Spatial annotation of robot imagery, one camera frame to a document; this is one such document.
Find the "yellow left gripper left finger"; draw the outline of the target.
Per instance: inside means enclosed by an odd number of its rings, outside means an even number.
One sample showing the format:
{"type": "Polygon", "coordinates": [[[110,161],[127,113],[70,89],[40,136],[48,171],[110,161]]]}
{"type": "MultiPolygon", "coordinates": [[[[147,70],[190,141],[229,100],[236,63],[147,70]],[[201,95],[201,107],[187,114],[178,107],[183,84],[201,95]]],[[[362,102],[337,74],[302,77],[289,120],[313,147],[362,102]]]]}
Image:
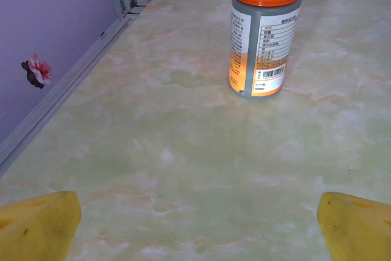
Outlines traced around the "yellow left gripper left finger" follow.
{"type": "Polygon", "coordinates": [[[81,220],[74,191],[1,206],[1,260],[65,260],[81,220]]]}

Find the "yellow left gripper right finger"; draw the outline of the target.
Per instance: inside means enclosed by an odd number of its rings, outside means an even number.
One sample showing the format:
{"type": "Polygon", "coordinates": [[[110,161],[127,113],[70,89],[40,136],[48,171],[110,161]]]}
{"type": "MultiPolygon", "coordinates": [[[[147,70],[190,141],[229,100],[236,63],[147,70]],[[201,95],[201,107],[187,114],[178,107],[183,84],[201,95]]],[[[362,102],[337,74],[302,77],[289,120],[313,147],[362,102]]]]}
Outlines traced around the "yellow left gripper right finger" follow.
{"type": "Polygon", "coordinates": [[[326,192],[317,220],[332,260],[390,260],[389,204],[326,192]]]}

